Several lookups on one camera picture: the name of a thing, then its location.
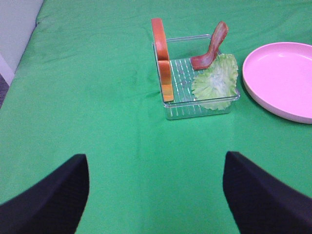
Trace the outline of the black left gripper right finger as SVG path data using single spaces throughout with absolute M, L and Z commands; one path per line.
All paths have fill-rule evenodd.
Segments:
M 312 199 L 239 152 L 227 152 L 223 192 L 242 234 L 310 234 Z

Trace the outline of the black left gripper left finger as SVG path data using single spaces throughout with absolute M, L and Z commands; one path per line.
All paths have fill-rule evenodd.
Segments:
M 44 179 L 0 206 L 2 234 L 73 234 L 90 189 L 85 154 L 77 154 Z

